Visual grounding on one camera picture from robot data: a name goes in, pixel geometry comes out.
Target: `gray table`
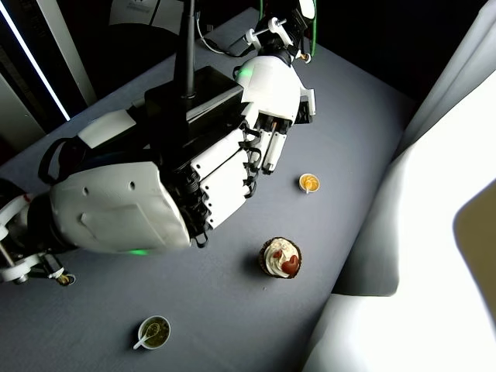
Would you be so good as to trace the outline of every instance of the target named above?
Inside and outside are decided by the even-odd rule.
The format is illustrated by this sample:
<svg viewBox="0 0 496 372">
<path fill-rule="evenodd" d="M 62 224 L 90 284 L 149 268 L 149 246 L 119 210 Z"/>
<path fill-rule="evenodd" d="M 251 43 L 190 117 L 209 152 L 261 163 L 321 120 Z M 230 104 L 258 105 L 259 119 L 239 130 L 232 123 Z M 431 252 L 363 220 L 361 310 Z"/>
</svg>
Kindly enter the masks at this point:
<svg viewBox="0 0 496 372">
<path fill-rule="evenodd" d="M 250 28 L 249 9 L 211 37 L 229 44 Z M 77 275 L 61 288 L 31 280 L 0 287 L 0 350 L 4 371 L 288 371 L 298 367 L 381 177 L 408 121 L 412 102 L 323 48 L 296 64 L 314 88 L 313 124 L 290 131 L 275 173 L 210 233 L 207 249 L 157 257 L 84 251 L 60 258 Z M 240 61 L 197 48 L 197 67 L 230 76 Z M 169 81 L 174 58 L 129 82 L 5 164 L 0 177 L 28 191 L 45 149 L 74 136 L 100 115 L 129 107 L 144 91 Z M 314 195 L 296 187 L 300 174 L 322 182 Z M 261 244 L 286 236 L 301 247 L 294 280 L 266 277 L 255 264 Z M 132 351 L 136 327 L 161 314 L 171 323 L 167 345 Z"/>
</svg>

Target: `brown cupcake liner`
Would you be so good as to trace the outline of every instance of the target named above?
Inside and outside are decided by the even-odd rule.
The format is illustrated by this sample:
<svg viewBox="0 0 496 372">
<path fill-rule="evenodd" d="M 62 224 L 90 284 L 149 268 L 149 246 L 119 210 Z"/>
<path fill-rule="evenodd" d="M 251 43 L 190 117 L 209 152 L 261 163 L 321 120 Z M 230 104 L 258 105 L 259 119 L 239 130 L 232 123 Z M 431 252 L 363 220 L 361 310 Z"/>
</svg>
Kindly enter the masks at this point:
<svg viewBox="0 0 496 372">
<path fill-rule="evenodd" d="M 269 247 L 269 245 L 275 240 L 275 239 L 284 239 L 284 240 L 287 240 L 289 243 L 291 243 L 294 248 L 296 248 L 296 250 L 298 251 L 298 255 L 299 255 L 299 258 L 300 258 L 300 265 L 298 266 L 298 269 L 296 270 L 296 273 L 294 273 L 293 275 L 290 275 L 289 277 L 280 277 L 279 275 L 274 275 L 274 274 L 271 274 L 270 271 L 267 269 L 267 265 L 265 264 L 265 250 Z M 265 242 L 265 244 L 262 246 L 262 249 L 260 250 L 260 253 L 258 254 L 258 263 L 260 264 L 260 267 L 262 268 L 263 272 L 265 274 L 267 274 L 269 277 L 276 277 L 277 279 L 293 279 L 294 277 L 296 277 L 296 275 L 298 275 L 298 273 L 300 272 L 300 269 L 301 269 L 301 263 L 303 262 L 303 258 L 302 258 L 302 255 L 301 255 L 301 251 L 300 251 L 300 248 L 299 246 L 297 246 L 295 244 L 295 242 L 293 242 L 292 240 L 289 240 L 287 238 L 284 238 L 282 236 L 276 236 L 275 238 L 272 238 L 268 241 Z"/>
</svg>

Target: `heart-shaped topping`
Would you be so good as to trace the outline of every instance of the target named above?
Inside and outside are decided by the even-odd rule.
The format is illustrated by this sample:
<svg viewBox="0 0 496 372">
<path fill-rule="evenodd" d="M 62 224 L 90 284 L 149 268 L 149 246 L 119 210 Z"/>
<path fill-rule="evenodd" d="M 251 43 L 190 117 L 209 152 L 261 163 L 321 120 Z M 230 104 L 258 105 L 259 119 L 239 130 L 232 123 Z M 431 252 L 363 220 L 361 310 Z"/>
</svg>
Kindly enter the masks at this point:
<svg viewBox="0 0 496 372">
<path fill-rule="evenodd" d="M 289 261 L 282 264 L 281 269 L 288 275 L 295 275 L 299 266 L 300 262 L 298 261 L 298 257 L 293 255 Z"/>
</svg>

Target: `robotic hand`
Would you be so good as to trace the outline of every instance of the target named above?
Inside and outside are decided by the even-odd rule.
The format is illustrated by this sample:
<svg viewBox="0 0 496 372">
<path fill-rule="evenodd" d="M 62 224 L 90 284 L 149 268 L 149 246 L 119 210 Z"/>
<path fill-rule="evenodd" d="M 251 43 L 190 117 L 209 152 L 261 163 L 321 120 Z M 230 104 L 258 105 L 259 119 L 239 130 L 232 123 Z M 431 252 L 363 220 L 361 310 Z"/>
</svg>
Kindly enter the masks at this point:
<svg viewBox="0 0 496 372">
<path fill-rule="evenodd" d="M 184 7 L 181 34 L 191 34 L 194 5 Z M 292 67 L 310 61 L 299 45 L 314 18 L 312 0 L 270 1 L 246 32 L 258 55 L 235 69 L 236 82 L 211 67 L 182 74 L 192 58 L 178 52 L 174 81 L 56 141 L 39 169 L 50 192 L 33 198 L 17 189 L 0 210 L 7 263 L 0 279 L 72 284 L 54 255 L 78 247 L 144 255 L 181 250 L 193 239 L 205 246 L 207 231 L 253 195 L 260 170 L 275 170 L 288 130 L 315 114 L 314 91 Z M 192 37 L 184 45 L 192 48 Z"/>
</svg>

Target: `green led indicator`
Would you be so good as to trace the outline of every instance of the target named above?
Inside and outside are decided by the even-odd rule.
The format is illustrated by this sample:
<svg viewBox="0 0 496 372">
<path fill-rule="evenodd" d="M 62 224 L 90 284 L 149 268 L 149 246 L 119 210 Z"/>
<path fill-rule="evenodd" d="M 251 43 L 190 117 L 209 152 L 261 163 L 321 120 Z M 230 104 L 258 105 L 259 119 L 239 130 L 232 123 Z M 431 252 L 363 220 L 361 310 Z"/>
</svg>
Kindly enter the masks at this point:
<svg viewBox="0 0 496 372">
<path fill-rule="evenodd" d="M 129 254 L 134 254 L 136 256 L 147 256 L 148 251 L 147 250 L 130 250 Z"/>
<path fill-rule="evenodd" d="M 251 70 L 241 70 L 238 75 L 239 76 L 251 76 L 253 72 Z"/>
</svg>

